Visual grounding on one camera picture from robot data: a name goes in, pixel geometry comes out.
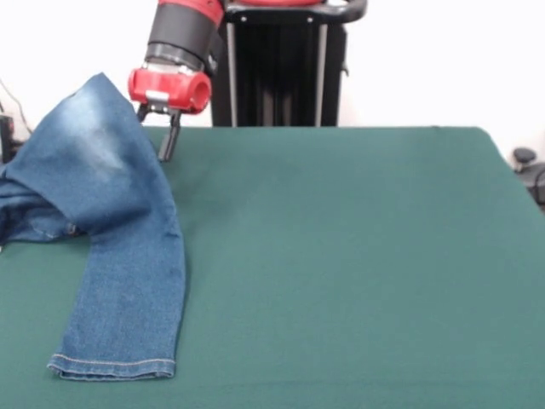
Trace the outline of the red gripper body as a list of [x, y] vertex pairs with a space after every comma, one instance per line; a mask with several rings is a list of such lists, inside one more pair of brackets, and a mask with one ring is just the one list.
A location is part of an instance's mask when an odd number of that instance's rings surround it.
[[150, 110], [166, 107], [182, 113], [201, 113], [209, 103], [212, 86], [203, 72], [155, 72], [134, 69], [128, 80], [129, 98]]

